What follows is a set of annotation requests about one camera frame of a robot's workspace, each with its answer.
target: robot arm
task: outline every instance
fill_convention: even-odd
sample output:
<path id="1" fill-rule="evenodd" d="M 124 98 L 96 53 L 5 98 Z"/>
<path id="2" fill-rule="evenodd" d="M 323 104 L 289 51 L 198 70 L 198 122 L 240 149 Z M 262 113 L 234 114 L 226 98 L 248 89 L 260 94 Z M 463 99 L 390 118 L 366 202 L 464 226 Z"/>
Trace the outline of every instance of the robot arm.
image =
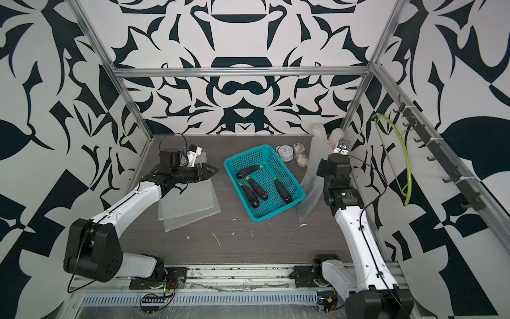
<path id="1" fill-rule="evenodd" d="M 349 319 L 406 318 L 414 299 L 409 290 L 398 288 L 379 251 L 361 196 L 350 186 L 351 166 L 342 142 L 327 161 L 321 161 L 317 175 L 324 177 L 324 200 L 344 233 L 356 279 L 340 260 L 316 258 L 316 281 L 335 288 L 345 301 Z"/>
<path id="2" fill-rule="evenodd" d="M 70 226 L 64 258 L 66 272 L 100 282 L 107 282 L 113 277 L 146 278 L 150 282 L 163 279 L 162 258 L 123 253 L 119 238 L 150 205 L 172 188 L 179 188 L 177 183 L 197 183 L 218 172 L 207 163 L 181 166 L 182 153 L 161 151 L 160 163 L 141 179 L 135 189 L 92 219 L 78 219 Z"/>

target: alarm clock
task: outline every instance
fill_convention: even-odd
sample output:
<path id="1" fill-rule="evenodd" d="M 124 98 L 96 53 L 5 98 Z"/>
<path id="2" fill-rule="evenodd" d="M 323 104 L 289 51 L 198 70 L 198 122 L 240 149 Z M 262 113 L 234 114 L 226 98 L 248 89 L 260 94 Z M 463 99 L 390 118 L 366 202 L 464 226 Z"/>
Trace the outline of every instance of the alarm clock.
<path id="1" fill-rule="evenodd" d="M 276 151 L 278 152 L 278 155 L 284 162 L 292 161 L 292 159 L 294 158 L 294 150 L 292 149 L 292 147 L 288 145 L 278 146 L 276 148 Z"/>

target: purple eggplant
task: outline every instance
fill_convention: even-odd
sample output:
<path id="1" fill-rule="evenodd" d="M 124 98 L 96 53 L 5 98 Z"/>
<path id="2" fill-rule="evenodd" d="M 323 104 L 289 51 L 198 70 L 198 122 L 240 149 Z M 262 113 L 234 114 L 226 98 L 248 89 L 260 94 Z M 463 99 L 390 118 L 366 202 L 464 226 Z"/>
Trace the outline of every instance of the purple eggplant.
<path id="1" fill-rule="evenodd" d="M 254 171 L 256 171 L 257 169 L 262 168 L 262 167 L 263 167 L 262 165 L 253 165 L 253 166 L 250 166 L 247 168 L 243 168 L 242 170 L 237 172 L 236 177 L 238 180 L 241 180 L 241 179 L 247 177 L 248 175 L 250 175 L 251 173 L 253 173 Z"/>
<path id="2" fill-rule="evenodd" d="M 260 186 L 253 178 L 248 176 L 246 178 L 246 181 L 253 189 L 254 193 L 263 201 L 266 201 L 269 198 L 269 195 L 267 192 Z"/>
<path id="3" fill-rule="evenodd" d="M 239 183 L 239 185 L 241 185 L 241 188 L 243 189 L 244 194 L 246 195 L 246 199 L 248 199 L 250 203 L 250 206 L 253 208 L 258 208 L 260 206 L 260 202 L 257 196 L 255 196 L 255 194 L 251 191 L 251 189 L 248 186 L 241 183 Z"/>
<path id="4" fill-rule="evenodd" d="M 290 196 L 289 191 L 285 189 L 283 184 L 278 180 L 278 178 L 274 178 L 274 186 L 276 186 L 276 191 L 282 198 L 285 204 L 290 204 L 292 202 L 292 197 Z"/>

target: black and white patterned wall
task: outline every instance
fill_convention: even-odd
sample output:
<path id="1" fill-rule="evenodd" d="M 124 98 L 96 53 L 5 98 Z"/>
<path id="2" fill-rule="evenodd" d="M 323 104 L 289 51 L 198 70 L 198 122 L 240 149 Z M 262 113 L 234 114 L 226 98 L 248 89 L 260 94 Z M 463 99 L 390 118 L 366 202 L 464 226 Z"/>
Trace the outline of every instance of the black and white patterned wall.
<path id="1" fill-rule="evenodd" d="M 63 0 L 2 1 L 0 96 L 0 317 L 41 318 L 67 228 L 123 196 L 146 138 Z"/>
<path id="2" fill-rule="evenodd" d="M 384 68 L 508 212 L 510 23 L 506 1 L 411 0 L 382 59 Z M 374 205 L 385 248 L 400 263 L 422 310 L 438 318 L 510 316 L 510 256 L 452 183 L 418 135 L 405 133 L 413 186 L 403 205 L 370 117 L 383 113 L 401 132 L 400 113 L 381 84 L 370 84 L 347 138 L 352 154 L 382 171 L 390 188 Z M 400 185 L 405 161 L 393 130 L 379 126 Z M 377 172 L 351 163 L 371 201 L 384 190 Z"/>
<path id="3" fill-rule="evenodd" d="M 117 66 L 367 64 L 395 0 L 84 0 Z"/>
<path id="4" fill-rule="evenodd" d="M 395 0 L 86 0 L 118 67 L 366 65 Z M 153 133 L 339 126 L 359 77 L 127 79 Z"/>
<path id="5" fill-rule="evenodd" d="M 360 76 L 131 78 L 154 134 L 309 133 L 340 127 Z"/>

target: clear plastic sheet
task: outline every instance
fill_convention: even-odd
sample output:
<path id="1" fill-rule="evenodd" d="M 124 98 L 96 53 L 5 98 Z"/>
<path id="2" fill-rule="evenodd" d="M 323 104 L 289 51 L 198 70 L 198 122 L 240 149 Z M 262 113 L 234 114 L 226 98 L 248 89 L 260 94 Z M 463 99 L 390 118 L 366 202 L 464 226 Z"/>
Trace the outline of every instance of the clear plastic sheet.
<path id="1" fill-rule="evenodd" d="M 179 292 L 177 295 L 193 296 L 194 292 Z M 338 309 L 325 313 L 319 311 L 316 306 L 309 304 L 285 303 L 280 304 L 260 304 L 260 305 L 236 305 L 236 304 L 220 304 L 220 305 L 203 305 L 187 304 L 172 305 L 171 303 L 164 309 L 152 314 L 145 314 L 140 311 L 138 306 L 80 306 L 77 319 L 224 319 L 224 318 L 240 318 L 240 319 L 329 319 L 340 318 L 347 319 L 344 309 Z"/>
<path id="2" fill-rule="evenodd" d="M 327 159 L 328 155 L 333 152 L 333 149 L 329 144 L 323 140 L 312 137 L 312 143 L 310 144 L 310 152 L 308 155 L 308 167 L 307 172 L 301 181 L 301 186 L 307 193 L 301 203 L 296 205 L 297 214 L 299 215 L 299 222 L 310 214 L 315 208 L 317 202 L 322 195 L 322 189 L 324 188 L 324 178 L 317 176 L 317 168 L 321 159 Z"/>
<path id="3" fill-rule="evenodd" d="M 207 162 L 206 153 L 197 157 L 196 163 Z M 220 211 L 212 181 L 190 183 L 186 190 L 170 190 L 158 202 L 158 220 L 163 220 L 165 231 L 170 231 L 205 217 L 212 216 Z"/>

